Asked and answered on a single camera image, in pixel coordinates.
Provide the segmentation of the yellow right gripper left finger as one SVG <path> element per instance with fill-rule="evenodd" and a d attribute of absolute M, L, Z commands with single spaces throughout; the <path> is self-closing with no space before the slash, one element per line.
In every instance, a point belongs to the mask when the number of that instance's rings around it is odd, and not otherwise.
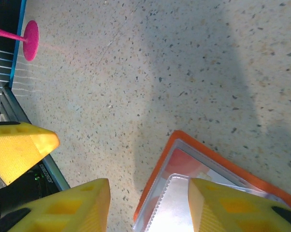
<path fill-rule="evenodd" d="M 95 179 L 24 204 L 30 212 L 8 232 L 106 232 L 110 200 L 109 180 Z"/>

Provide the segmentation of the orange card holder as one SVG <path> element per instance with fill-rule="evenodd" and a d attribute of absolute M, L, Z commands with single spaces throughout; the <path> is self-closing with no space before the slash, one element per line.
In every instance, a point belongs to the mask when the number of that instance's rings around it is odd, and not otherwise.
<path fill-rule="evenodd" d="M 149 197 L 152 196 L 149 193 L 152 189 L 151 183 L 157 183 L 155 177 L 162 173 L 172 152 L 177 148 L 232 182 L 231 185 L 217 184 L 282 203 L 291 209 L 291 195 L 238 167 L 188 134 L 177 130 L 168 140 L 144 188 L 133 216 L 133 232 L 194 232 L 188 202 L 189 180 L 193 177 L 181 174 L 169 176 L 151 217 L 148 221 L 144 221 L 145 207 L 149 203 Z"/>

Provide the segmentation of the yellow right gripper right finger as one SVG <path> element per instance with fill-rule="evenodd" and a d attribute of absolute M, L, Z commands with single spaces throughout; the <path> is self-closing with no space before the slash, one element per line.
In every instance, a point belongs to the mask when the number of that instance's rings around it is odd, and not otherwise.
<path fill-rule="evenodd" d="M 189 180 L 194 232 L 291 232 L 286 205 L 211 181 Z"/>

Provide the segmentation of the pink plastic goblet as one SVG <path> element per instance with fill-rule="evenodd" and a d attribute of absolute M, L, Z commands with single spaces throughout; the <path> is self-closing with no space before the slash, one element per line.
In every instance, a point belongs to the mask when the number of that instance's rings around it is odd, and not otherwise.
<path fill-rule="evenodd" d="M 24 35 L 19 36 L 0 29 L 0 37 L 13 39 L 23 42 L 23 53 L 27 61 L 33 61 L 39 47 L 39 27 L 36 21 L 31 20 L 27 23 Z"/>

